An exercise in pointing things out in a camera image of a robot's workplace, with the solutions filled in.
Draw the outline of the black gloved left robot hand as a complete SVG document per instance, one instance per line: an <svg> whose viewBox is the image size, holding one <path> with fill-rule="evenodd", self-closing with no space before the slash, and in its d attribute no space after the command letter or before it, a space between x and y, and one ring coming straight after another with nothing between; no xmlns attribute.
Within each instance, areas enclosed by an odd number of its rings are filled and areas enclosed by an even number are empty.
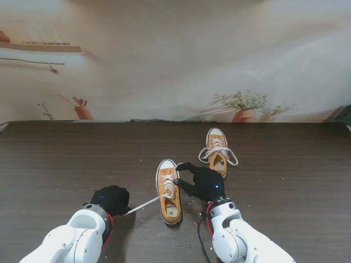
<svg viewBox="0 0 351 263"><path fill-rule="evenodd" d="M96 190L90 204L102 207L112 217L125 215L131 210L129 207L129 192L116 185Z"/></svg>

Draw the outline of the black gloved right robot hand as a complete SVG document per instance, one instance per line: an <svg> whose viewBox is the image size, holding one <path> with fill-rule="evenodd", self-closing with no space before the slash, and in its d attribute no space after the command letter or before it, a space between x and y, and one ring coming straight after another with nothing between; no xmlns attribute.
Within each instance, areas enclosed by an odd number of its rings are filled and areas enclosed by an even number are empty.
<svg viewBox="0 0 351 263"><path fill-rule="evenodd" d="M225 199L224 179L219 172L207 167L198 167L189 162L177 165L176 171L183 170L192 173L194 184L192 185L182 179L174 179L173 183L189 196L199 198L205 202Z"/></svg>

